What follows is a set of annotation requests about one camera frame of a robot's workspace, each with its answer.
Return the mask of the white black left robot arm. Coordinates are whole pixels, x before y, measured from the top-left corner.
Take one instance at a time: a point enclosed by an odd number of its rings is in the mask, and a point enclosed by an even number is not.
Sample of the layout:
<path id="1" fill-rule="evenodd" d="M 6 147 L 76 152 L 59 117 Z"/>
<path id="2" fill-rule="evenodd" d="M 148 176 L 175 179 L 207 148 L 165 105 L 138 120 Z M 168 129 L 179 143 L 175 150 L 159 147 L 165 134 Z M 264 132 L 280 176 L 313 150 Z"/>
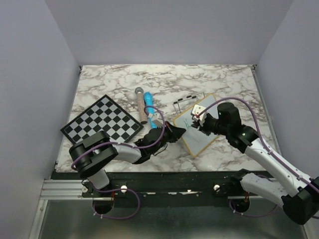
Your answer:
<path id="1" fill-rule="evenodd" d="M 112 160 L 142 164 L 168 143 L 177 142 L 186 129 L 165 122 L 165 127 L 152 128 L 143 138 L 128 144 L 116 142 L 105 132 L 99 131 L 73 145 L 69 154 L 73 163 L 71 168 L 79 173 L 81 179 L 93 184 L 98 196 L 110 193 L 110 179 L 104 167 Z"/>

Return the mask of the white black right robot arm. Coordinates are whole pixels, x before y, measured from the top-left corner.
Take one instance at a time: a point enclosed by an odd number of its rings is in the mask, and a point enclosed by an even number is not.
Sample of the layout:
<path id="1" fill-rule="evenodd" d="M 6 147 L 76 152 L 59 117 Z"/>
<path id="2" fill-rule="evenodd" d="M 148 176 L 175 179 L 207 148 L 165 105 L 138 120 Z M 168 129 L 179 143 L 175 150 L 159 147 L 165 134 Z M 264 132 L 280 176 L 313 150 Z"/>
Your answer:
<path id="1" fill-rule="evenodd" d="M 275 179 L 271 182 L 247 170 L 229 183 L 235 195 L 243 192 L 259 195 L 277 206 L 296 224 L 304 225 L 319 211 L 319 180 L 300 171 L 272 149 L 261 137 L 259 129 L 242 124 L 239 110 L 229 102 L 217 107 L 214 118 L 204 106 L 191 110 L 192 127 L 210 135 L 223 135 L 228 143 L 259 163 Z"/>

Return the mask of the yellow framed whiteboard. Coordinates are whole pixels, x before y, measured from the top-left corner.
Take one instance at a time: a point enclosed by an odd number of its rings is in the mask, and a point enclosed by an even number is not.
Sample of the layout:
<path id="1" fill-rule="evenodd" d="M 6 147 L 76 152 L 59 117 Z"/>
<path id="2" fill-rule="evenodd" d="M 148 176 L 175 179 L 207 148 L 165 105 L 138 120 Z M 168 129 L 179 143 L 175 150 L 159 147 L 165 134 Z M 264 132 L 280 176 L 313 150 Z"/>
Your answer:
<path id="1" fill-rule="evenodd" d="M 183 134 L 181 139 L 183 140 L 187 151 L 193 157 L 197 157 L 203 150 L 212 144 L 218 138 L 218 136 L 213 133 L 211 133 L 210 136 L 206 136 L 204 133 L 193 128 L 191 126 L 191 110 L 194 105 L 207 107 L 214 102 L 216 102 L 216 97 L 213 93 L 205 94 L 204 98 L 200 99 L 186 110 L 183 110 L 182 113 L 178 114 L 173 119 L 174 126 L 186 129 L 186 132 Z"/>

